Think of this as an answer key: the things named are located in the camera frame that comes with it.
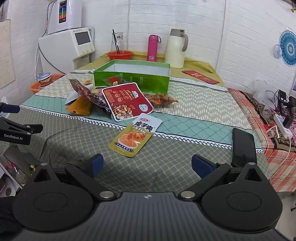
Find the yellow white konjac snack packet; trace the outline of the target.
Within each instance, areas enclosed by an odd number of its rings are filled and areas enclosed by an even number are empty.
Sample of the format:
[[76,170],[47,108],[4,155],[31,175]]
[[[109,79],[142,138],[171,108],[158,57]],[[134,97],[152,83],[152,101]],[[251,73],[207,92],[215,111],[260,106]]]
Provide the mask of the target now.
[[132,158],[151,138],[162,122],[159,118],[142,113],[114,138],[108,148]]

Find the orange snack packet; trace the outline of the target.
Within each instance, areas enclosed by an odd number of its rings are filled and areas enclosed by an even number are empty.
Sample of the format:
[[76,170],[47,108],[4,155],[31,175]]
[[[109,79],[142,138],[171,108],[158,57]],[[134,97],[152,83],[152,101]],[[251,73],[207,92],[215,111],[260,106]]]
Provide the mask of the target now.
[[78,97],[72,104],[67,106],[66,110],[76,115],[90,115],[92,102],[88,101],[85,97]]

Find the pale blue snack packet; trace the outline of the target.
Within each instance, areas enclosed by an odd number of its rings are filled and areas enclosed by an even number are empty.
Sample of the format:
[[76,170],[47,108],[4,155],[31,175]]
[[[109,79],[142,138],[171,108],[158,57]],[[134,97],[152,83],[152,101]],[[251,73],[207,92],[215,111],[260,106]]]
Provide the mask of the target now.
[[78,84],[75,87],[76,89],[74,89],[66,99],[65,101],[66,105],[74,102],[80,96],[82,97],[88,96],[90,94],[90,89],[93,87],[93,84],[89,84],[86,86],[82,84]]

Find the dark brown snack packet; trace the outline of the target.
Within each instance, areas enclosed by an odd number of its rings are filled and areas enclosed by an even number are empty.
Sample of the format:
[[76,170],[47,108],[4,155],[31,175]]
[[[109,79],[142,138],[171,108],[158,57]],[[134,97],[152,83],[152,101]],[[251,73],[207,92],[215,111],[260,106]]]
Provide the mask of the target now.
[[88,101],[97,105],[102,109],[109,117],[111,117],[111,109],[107,104],[107,101],[104,97],[98,96],[91,92],[90,89],[82,85],[77,79],[69,79],[73,89],[81,96],[86,98]]

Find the red mixed nuts bag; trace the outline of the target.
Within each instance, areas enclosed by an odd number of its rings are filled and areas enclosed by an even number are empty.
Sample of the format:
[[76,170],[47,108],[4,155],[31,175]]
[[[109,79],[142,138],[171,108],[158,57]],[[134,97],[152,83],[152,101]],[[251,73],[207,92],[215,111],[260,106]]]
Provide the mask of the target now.
[[150,114],[154,109],[136,83],[107,87],[102,94],[116,122],[136,118],[142,113]]

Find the clear orange snack bag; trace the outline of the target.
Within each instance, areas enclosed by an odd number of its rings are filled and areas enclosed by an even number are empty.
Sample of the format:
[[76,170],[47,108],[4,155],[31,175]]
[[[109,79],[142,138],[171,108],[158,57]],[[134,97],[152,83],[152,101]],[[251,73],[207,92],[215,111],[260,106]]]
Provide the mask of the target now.
[[179,102],[177,99],[162,93],[144,93],[144,96],[154,108],[169,108],[172,104]]

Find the clear bag with brown snack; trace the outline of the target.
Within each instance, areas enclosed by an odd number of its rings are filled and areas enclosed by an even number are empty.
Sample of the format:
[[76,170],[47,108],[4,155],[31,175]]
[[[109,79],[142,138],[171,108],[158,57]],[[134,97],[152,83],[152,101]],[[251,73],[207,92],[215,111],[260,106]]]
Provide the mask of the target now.
[[111,86],[116,86],[116,85],[121,85],[121,84],[126,84],[128,83],[127,80],[125,80],[124,76],[122,73],[119,73],[117,75],[114,75],[112,77],[107,77],[103,79],[105,85],[107,87]]

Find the orange plastic basin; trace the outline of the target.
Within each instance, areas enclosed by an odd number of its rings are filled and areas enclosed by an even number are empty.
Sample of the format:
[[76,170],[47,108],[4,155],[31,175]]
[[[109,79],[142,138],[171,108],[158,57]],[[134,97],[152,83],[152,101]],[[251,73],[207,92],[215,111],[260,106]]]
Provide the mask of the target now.
[[[53,82],[58,80],[59,78],[63,77],[64,74],[53,74],[52,75],[52,79],[53,79]],[[35,82],[33,83],[32,85],[29,86],[29,90],[33,93],[33,94],[36,94],[38,93],[41,89],[40,89],[40,84],[39,82]]]

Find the black smartphone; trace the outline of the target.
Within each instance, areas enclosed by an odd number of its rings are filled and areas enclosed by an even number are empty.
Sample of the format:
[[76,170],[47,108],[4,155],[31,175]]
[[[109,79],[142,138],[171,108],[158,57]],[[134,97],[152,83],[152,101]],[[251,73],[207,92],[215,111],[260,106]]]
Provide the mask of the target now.
[[257,163],[254,137],[238,128],[232,130],[231,166],[244,168],[247,163]]

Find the instant noodle cup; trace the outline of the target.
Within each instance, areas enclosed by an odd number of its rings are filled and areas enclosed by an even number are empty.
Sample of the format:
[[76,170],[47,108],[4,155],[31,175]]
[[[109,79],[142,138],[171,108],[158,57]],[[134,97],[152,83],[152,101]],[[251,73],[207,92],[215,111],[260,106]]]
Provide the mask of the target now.
[[39,83],[39,89],[43,89],[44,87],[53,83],[52,73],[50,73],[50,72],[39,73],[38,74],[38,83]]

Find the white water dispenser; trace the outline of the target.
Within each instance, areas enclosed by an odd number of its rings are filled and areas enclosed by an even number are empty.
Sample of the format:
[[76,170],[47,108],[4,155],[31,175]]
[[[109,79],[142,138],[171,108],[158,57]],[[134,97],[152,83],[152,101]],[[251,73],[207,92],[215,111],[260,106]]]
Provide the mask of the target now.
[[38,39],[44,73],[68,74],[93,61],[95,46],[90,28],[64,30]]

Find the white power strip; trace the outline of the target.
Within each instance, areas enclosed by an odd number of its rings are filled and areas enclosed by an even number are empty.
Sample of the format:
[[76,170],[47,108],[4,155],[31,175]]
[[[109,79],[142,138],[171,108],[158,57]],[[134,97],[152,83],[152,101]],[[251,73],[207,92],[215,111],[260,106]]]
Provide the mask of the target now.
[[285,128],[283,125],[283,121],[284,118],[278,114],[275,114],[273,117],[276,125],[278,126],[278,129],[280,130],[280,132],[282,133],[282,135],[286,138],[286,139],[291,139],[293,137],[292,132],[289,128]]

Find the red envelope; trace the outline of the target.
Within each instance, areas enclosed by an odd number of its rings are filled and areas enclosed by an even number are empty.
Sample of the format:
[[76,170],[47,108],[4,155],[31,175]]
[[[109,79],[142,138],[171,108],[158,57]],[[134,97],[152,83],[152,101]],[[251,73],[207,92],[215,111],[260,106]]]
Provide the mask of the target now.
[[205,75],[203,75],[199,72],[196,72],[194,70],[185,70],[185,71],[182,71],[182,73],[185,73],[186,75],[190,75],[191,77],[194,77],[198,80],[202,80],[203,82],[206,82],[208,84],[215,85],[215,84],[219,83],[218,81],[216,81],[212,78],[206,77]]

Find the yellow tablecloth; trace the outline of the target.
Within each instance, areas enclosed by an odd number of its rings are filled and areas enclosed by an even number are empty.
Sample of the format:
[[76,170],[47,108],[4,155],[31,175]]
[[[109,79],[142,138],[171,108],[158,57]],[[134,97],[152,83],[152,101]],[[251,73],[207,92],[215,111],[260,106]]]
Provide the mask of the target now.
[[[80,67],[81,70],[86,69],[97,69],[101,67],[102,65],[109,62],[110,59],[107,56],[107,54],[103,54],[100,57],[96,58],[92,63],[89,63],[83,67]],[[185,70],[194,70],[210,79],[213,79],[215,81],[218,81],[216,84],[217,86],[224,86],[223,80],[218,75],[216,70],[212,67],[210,63],[191,59],[191,58],[185,58],[184,66],[183,68],[172,68],[171,67],[171,77],[177,77],[177,78],[188,78],[191,80],[201,81],[200,79],[194,78],[191,75],[187,75],[183,73]]]

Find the green cardboard box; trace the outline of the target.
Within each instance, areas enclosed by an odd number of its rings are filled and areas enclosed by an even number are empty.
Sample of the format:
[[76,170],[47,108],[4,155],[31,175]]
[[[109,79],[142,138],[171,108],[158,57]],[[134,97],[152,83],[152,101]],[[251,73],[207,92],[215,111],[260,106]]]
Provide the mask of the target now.
[[143,93],[168,93],[170,65],[161,62],[141,60],[111,60],[93,72],[96,87],[106,86],[106,80],[121,76],[127,82],[134,82]]

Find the red plastic basket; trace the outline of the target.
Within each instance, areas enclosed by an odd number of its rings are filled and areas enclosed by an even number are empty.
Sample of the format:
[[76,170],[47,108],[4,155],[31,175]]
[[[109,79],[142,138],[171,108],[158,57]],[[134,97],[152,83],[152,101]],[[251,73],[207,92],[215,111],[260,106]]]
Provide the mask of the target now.
[[113,51],[113,52],[108,52],[107,56],[109,57],[110,60],[130,60],[133,56],[132,51]]

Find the black chopsticks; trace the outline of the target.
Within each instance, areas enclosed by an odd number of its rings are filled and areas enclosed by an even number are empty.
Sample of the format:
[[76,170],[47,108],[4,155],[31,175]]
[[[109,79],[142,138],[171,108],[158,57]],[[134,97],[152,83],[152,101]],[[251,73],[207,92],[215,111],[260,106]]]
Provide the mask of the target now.
[[116,35],[115,35],[115,32],[114,32],[114,29],[112,29],[112,34],[113,34],[113,38],[114,38],[114,45],[115,45],[115,48],[116,48],[116,54],[119,54],[120,50],[119,50],[119,46],[118,46],[118,42],[117,42],[117,38],[116,38]]

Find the cream thermal jug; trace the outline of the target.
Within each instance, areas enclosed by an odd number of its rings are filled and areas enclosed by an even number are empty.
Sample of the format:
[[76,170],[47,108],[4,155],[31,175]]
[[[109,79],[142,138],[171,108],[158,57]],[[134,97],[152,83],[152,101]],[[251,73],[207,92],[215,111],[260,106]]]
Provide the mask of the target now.
[[165,51],[165,63],[172,68],[183,68],[189,38],[184,29],[171,29]]

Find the glass carafe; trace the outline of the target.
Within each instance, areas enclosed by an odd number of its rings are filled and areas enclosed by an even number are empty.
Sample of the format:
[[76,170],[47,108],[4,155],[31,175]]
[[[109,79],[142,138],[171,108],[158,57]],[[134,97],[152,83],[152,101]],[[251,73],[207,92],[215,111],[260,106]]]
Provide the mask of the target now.
[[123,54],[125,52],[125,44],[123,32],[112,33],[111,53]]

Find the pink thermos bottle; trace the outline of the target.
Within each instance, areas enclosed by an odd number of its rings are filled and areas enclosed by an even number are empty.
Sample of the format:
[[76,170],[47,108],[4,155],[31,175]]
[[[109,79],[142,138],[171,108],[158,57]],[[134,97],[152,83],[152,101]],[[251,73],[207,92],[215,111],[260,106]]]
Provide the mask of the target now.
[[158,35],[150,35],[147,45],[147,61],[157,61],[158,43],[160,43],[161,37]]

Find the white wall water purifier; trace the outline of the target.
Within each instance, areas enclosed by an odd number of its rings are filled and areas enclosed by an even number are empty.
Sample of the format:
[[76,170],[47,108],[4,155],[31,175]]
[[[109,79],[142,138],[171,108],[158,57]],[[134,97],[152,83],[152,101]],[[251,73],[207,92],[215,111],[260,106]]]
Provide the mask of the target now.
[[81,20],[81,0],[57,0],[50,11],[48,34],[80,28]]

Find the blue round wall decoration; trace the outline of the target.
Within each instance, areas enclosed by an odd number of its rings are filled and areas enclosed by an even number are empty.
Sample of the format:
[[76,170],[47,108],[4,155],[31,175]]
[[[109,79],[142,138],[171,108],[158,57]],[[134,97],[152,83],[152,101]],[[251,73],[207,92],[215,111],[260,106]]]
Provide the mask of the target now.
[[292,31],[284,31],[280,36],[280,48],[283,61],[288,66],[295,66],[296,37]]

